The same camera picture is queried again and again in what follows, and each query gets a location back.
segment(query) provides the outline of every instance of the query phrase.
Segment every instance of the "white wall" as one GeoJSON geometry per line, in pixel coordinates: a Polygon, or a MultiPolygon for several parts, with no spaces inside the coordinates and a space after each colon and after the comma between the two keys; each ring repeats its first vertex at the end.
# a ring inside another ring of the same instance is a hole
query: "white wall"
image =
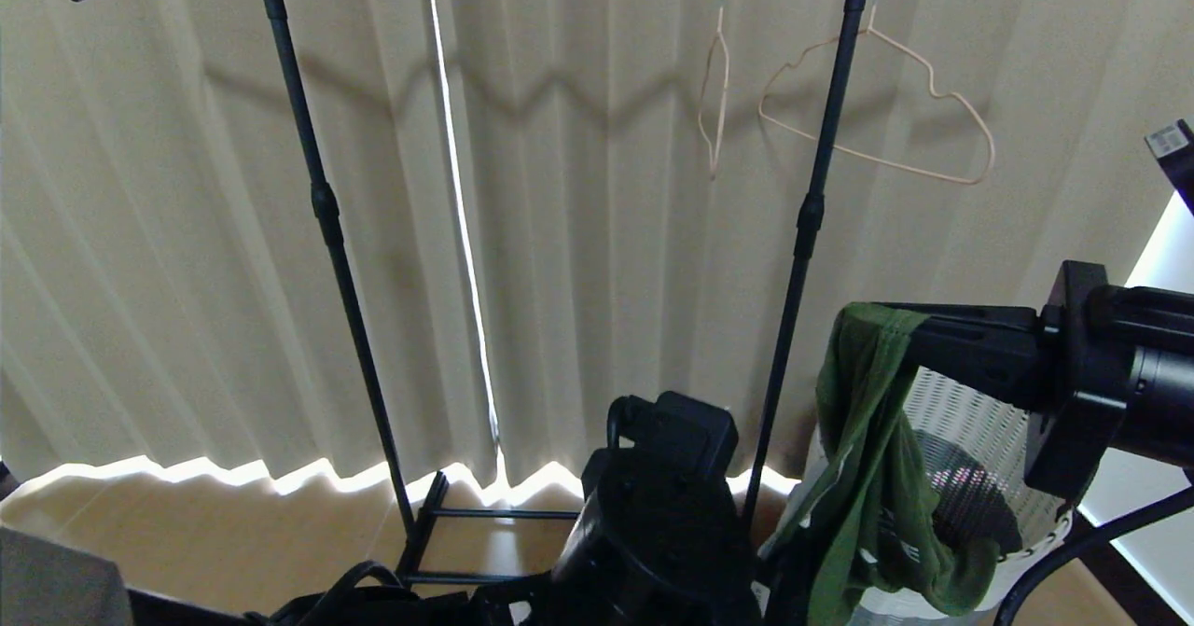
{"type": "MultiPolygon", "coordinates": [[[[1151,286],[1194,293],[1194,217],[1176,194],[1127,286],[1151,286]]],[[[1189,483],[1181,470],[1119,450],[1103,458],[1095,481],[1079,507],[1095,524],[1180,491],[1189,483]]],[[[1155,523],[1115,542],[1165,601],[1194,624],[1194,511],[1155,523]]]]}

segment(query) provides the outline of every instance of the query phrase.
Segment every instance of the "qr code sticker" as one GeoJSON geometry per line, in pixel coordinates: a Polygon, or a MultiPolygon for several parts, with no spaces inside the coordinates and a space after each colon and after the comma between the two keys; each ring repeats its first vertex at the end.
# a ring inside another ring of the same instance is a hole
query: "qr code sticker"
{"type": "Polygon", "coordinates": [[[1173,155],[1190,145],[1189,140],[1186,139],[1186,134],[1182,134],[1181,128],[1176,123],[1155,134],[1149,134],[1144,140],[1149,143],[1149,149],[1152,151],[1152,156],[1156,159],[1173,155]]]}

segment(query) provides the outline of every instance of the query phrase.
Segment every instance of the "laundry basket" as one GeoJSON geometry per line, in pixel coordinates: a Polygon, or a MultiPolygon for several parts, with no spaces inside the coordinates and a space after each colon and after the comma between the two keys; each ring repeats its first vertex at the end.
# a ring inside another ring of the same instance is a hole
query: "laundry basket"
{"type": "MultiPolygon", "coordinates": [[[[962,626],[983,621],[1011,584],[1070,532],[1061,499],[1024,485],[1028,416],[955,380],[921,368],[904,412],[921,442],[925,472],[941,501],[937,535],[950,546],[973,538],[998,542],[1002,557],[978,609],[946,616],[919,594],[868,589],[853,626],[962,626]]],[[[819,437],[808,465],[824,461],[819,437]]]]}

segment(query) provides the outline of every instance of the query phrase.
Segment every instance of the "vertical black pole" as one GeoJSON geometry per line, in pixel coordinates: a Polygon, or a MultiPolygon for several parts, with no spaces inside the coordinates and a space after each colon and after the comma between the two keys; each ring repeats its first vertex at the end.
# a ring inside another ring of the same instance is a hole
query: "vertical black pole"
{"type": "Polygon", "coordinates": [[[796,247],[793,253],[792,274],[788,277],[788,294],[783,300],[780,335],[775,340],[775,356],[771,360],[771,374],[767,381],[767,397],[763,398],[763,418],[759,425],[758,448],[755,450],[755,465],[750,474],[750,487],[746,490],[746,502],[743,505],[743,523],[747,528],[750,528],[755,518],[759,479],[763,477],[767,448],[771,441],[771,430],[775,425],[775,411],[780,406],[780,391],[783,388],[783,375],[788,368],[788,354],[792,351],[792,335],[796,327],[796,314],[800,312],[800,297],[805,291],[808,260],[813,257],[813,246],[817,244],[817,231],[820,229],[821,217],[825,214],[825,179],[829,176],[829,161],[833,156],[833,142],[837,137],[837,125],[842,119],[845,86],[850,80],[850,65],[854,61],[854,47],[858,42],[858,27],[862,23],[862,10],[866,8],[866,5],[867,0],[845,0],[842,33],[838,36],[837,55],[833,57],[833,74],[829,81],[829,99],[825,102],[821,133],[817,140],[817,156],[813,160],[812,178],[808,182],[808,192],[805,195],[805,202],[800,205],[800,215],[796,217],[796,247]]]}
{"type": "Polygon", "coordinates": [[[406,483],[402,480],[402,471],[398,464],[394,431],[389,426],[389,415],[386,412],[386,401],[381,397],[381,383],[377,381],[377,368],[373,360],[373,350],[369,346],[365,321],[361,315],[361,302],[357,300],[357,289],[352,282],[352,270],[349,269],[349,257],[344,252],[340,209],[336,202],[336,194],[332,192],[332,186],[328,185],[327,177],[324,176],[324,162],[319,158],[315,129],[310,124],[307,94],[303,93],[302,74],[298,73],[298,60],[295,56],[294,42],[290,38],[290,26],[287,23],[285,1],[264,1],[265,14],[270,18],[270,25],[273,27],[273,43],[278,49],[278,61],[282,63],[282,76],[287,81],[290,108],[294,110],[295,124],[298,125],[298,142],[302,142],[307,172],[310,174],[312,207],[315,209],[315,217],[319,219],[319,227],[324,231],[324,243],[327,244],[327,252],[332,256],[336,282],[340,286],[340,299],[344,301],[344,312],[349,319],[349,330],[352,331],[352,342],[357,348],[357,360],[361,361],[361,372],[365,378],[365,391],[369,393],[369,405],[373,407],[374,422],[377,424],[381,449],[386,455],[386,462],[389,465],[389,479],[393,481],[394,495],[398,497],[398,509],[402,514],[402,526],[406,528],[406,536],[410,538],[414,530],[414,514],[411,511],[411,498],[406,495],[406,483]]]}

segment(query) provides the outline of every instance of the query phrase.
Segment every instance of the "curtain fold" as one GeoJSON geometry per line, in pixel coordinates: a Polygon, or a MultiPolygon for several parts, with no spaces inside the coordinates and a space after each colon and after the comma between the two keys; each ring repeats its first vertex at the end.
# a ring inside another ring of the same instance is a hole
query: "curtain fold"
{"type": "MultiPolygon", "coordinates": [[[[578,471],[610,400],[665,389],[733,410],[753,448],[795,216],[814,146],[763,123],[764,82],[835,36],[842,0],[439,0],[494,404],[511,481],[578,471]]],[[[876,26],[936,66],[996,134],[993,174],[958,188],[836,154],[771,465],[798,470],[833,315],[853,300],[1039,307],[1058,265],[1122,282],[1170,192],[1141,136],[1189,111],[1190,0],[882,0],[876,26]]],[[[816,134],[832,49],[773,90],[816,134]]],[[[862,39],[841,142],[977,176],[966,112],[862,39]]]]}
{"type": "MultiPolygon", "coordinates": [[[[405,475],[486,481],[429,1],[287,2],[405,475]]],[[[382,461],[261,1],[5,6],[13,472],[382,461]]]]}

